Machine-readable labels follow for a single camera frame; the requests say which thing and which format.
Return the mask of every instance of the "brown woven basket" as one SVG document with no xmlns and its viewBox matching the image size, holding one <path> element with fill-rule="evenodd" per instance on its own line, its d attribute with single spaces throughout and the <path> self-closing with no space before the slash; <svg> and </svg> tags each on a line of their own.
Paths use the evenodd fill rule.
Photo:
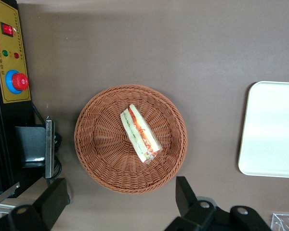
<svg viewBox="0 0 289 231">
<path fill-rule="evenodd" d="M 134 104 L 163 146 L 150 164 L 137 156 L 120 119 Z M 159 188 L 180 169 L 187 149 L 186 127 L 173 103 L 140 85 L 108 88 L 83 108 L 75 128 L 77 156 L 87 173 L 120 193 L 144 193 Z"/>
</svg>

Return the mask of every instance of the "yellow control panel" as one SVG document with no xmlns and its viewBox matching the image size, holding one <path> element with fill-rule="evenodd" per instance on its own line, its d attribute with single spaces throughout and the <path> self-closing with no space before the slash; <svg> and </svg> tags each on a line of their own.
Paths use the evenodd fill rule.
<svg viewBox="0 0 289 231">
<path fill-rule="evenodd" d="M 0 88 L 3 103 L 30 101 L 18 10 L 0 1 Z"/>
</svg>

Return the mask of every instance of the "bolt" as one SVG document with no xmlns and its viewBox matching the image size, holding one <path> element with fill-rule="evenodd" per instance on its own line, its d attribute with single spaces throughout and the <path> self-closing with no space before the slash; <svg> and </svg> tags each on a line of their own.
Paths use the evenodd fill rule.
<svg viewBox="0 0 289 231">
<path fill-rule="evenodd" d="M 208 204 L 208 202 L 205 202 L 205 201 L 200 202 L 200 206 L 203 208 L 210 208 L 210 205 Z"/>
<path fill-rule="evenodd" d="M 26 211 L 27 211 L 27 208 L 26 207 L 22 207 L 22 208 L 18 209 L 16 213 L 17 214 L 22 214 L 22 213 L 24 213 Z"/>
<path fill-rule="evenodd" d="M 239 207 L 237 208 L 237 211 L 242 215 L 247 215 L 248 211 L 245 208 Z"/>
</svg>

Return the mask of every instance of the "green indicator light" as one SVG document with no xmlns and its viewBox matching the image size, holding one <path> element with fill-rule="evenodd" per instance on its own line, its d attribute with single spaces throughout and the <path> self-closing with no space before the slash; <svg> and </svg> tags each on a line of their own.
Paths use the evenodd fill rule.
<svg viewBox="0 0 289 231">
<path fill-rule="evenodd" d="M 8 55 L 9 55 L 8 51 L 6 51 L 6 50 L 3 50 L 3 51 L 2 51 L 2 54 L 3 54 L 4 56 L 8 56 Z"/>
</svg>

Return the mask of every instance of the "sandwich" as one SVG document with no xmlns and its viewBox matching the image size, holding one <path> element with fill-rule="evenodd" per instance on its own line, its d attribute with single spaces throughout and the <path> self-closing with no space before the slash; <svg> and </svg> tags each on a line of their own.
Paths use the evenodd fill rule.
<svg viewBox="0 0 289 231">
<path fill-rule="evenodd" d="M 124 129 L 140 160 L 143 163 L 149 164 L 161 153 L 162 146 L 159 141 L 133 104 L 125 109 L 120 117 Z"/>
</svg>

